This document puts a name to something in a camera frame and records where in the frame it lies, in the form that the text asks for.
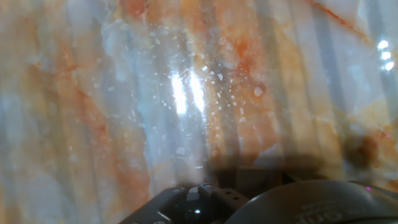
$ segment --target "water droplet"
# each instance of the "water droplet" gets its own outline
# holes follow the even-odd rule
[[[257,88],[254,90],[255,96],[260,96],[261,93],[262,93],[262,89],[261,89],[260,87],[257,87]]]

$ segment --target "marble surface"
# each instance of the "marble surface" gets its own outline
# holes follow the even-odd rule
[[[397,11],[0,0],[0,223],[118,223],[238,164],[398,191]]]

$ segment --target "black plastic part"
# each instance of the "black plastic part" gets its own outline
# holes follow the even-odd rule
[[[167,189],[120,224],[222,224],[248,199],[233,189],[219,189],[211,184]]]
[[[394,194],[332,180],[298,182],[252,199],[225,224],[393,223],[398,221]]]
[[[128,216],[120,224],[153,224],[156,221],[172,223],[160,213],[160,210],[162,207],[168,207],[176,201],[181,200],[186,194],[187,190],[185,188],[166,189],[136,212]]]

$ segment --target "water spot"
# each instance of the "water spot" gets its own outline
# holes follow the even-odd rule
[[[179,147],[175,153],[178,155],[185,155],[185,149],[183,147]]]
[[[58,113],[58,108],[55,103],[49,102],[48,108],[50,116],[55,116]]]
[[[226,38],[225,38],[225,37],[220,37],[220,38],[218,39],[218,44],[224,45],[225,43],[226,43]]]
[[[261,93],[262,93],[262,89],[261,89],[260,87],[257,87],[257,88],[254,90],[255,96],[260,96]]]
[[[77,156],[76,156],[76,155],[71,155],[71,156],[69,157],[69,160],[70,160],[71,162],[77,162]]]
[[[122,29],[122,30],[129,30],[129,24],[127,24],[127,23],[123,23],[121,26],[120,26],[120,29]]]

